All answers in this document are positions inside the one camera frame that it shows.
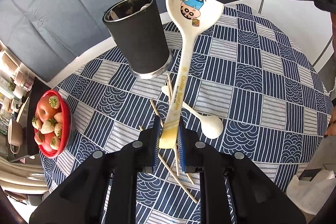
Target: strawberry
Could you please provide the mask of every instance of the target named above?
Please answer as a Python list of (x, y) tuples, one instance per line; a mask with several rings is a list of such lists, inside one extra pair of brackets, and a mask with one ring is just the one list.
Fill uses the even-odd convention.
[(62, 115), (62, 112), (58, 112), (55, 114), (54, 116), (56, 122), (58, 123), (63, 123), (63, 115)]
[(55, 119), (48, 119), (43, 123), (43, 126), (41, 128), (42, 134), (48, 134), (54, 131), (55, 129), (56, 121)]
[(60, 141), (57, 137), (53, 137), (50, 142), (50, 147), (54, 150), (58, 150)]
[(34, 139), (38, 145), (42, 145), (44, 143), (44, 135), (40, 131), (35, 133)]
[(50, 96), (49, 105), (52, 108), (58, 109), (60, 106), (59, 98), (56, 95)]
[(62, 128), (63, 128), (63, 124), (62, 123), (58, 123), (55, 125), (55, 129), (54, 132), (57, 136), (57, 138), (62, 138)]
[(36, 128), (37, 130), (41, 130), (42, 128), (42, 122), (38, 115), (35, 115), (34, 118), (32, 119), (31, 123), (33, 124), (33, 127)]

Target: metal rivet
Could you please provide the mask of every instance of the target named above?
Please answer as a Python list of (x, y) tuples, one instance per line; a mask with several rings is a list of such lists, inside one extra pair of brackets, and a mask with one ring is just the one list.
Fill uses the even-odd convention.
[(235, 158), (238, 159), (238, 160), (242, 160), (244, 158), (244, 154), (241, 153), (241, 152), (236, 152), (235, 153)]
[(101, 151), (95, 151), (93, 152), (93, 155), (92, 155), (95, 159), (99, 159), (100, 157), (103, 156), (103, 152)]
[(204, 142), (197, 142), (197, 143), (195, 143), (195, 146), (197, 148), (204, 148), (205, 147), (205, 143)]
[(134, 148), (139, 148), (142, 147), (142, 142), (141, 141), (135, 141), (132, 143)]

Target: fruit bowl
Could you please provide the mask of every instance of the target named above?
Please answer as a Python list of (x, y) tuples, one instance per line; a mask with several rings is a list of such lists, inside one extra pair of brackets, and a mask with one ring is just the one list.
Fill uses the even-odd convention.
[(68, 141), (69, 141), (69, 136), (70, 136), (70, 131), (71, 131), (71, 111), (68, 103), (61, 97), (61, 95), (55, 91), (55, 90), (48, 90), (45, 92), (41, 98), (45, 96), (53, 96), (56, 95), (59, 99), (60, 102), (60, 107), (62, 110), (62, 117), (63, 117), (63, 128), (62, 128), (62, 137), (60, 140), (60, 144), (58, 147), (58, 150), (55, 150), (55, 152), (48, 152), (43, 148), (42, 145), (39, 145), (39, 148), (42, 152), (43, 155), (46, 157), (53, 159), (56, 158), (58, 155), (60, 155), (64, 149), (66, 148)]

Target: checkered tablecloth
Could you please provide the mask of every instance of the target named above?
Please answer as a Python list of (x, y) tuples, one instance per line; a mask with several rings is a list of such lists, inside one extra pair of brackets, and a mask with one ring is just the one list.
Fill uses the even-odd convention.
[[(164, 30), (173, 53), (169, 72), (174, 84), (182, 37), (172, 22)], [(166, 75), (152, 80), (132, 76), (117, 47), (62, 81), (55, 89), (68, 101), (76, 130), (72, 145), (58, 158), (41, 157), (50, 190), (95, 150), (120, 150), (137, 140), (139, 125), (151, 127), (155, 114), (149, 98), (164, 119), (168, 98), (161, 86), (166, 82)], [(183, 110), (186, 127), (198, 132), (200, 140), (220, 152), (243, 152), (283, 191), (307, 166), (332, 111), (306, 56), (273, 23), (243, 4), (226, 6), (218, 22), (198, 36), (184, 100), (223, 120), (223, 133), (210, 140), (199, 120)], [(176, 171), (172, 150), (160, 153)], [(184, 174), (180, 179), (199, 200), (199, 177), (192, 177), (195, 185)], [(193, 203), (161, 163), (153, 175), (138, 174), (137, 186), (137, 223), (200, 221), (200, 202)]]

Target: person's hand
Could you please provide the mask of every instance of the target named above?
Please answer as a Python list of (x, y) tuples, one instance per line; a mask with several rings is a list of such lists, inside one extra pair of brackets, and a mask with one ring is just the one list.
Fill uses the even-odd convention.
[(334, 136), (336, 135), (336, 106), (333, 109), (333, 112), (331, 113), (330, 122), (327, 128), (327, 131), (324, 135), (328, 136)]
[(333, 25), (333, 48), (334, 48), (334, 55), (336, 58), (336, 14), (330, 14), (330, 16)]

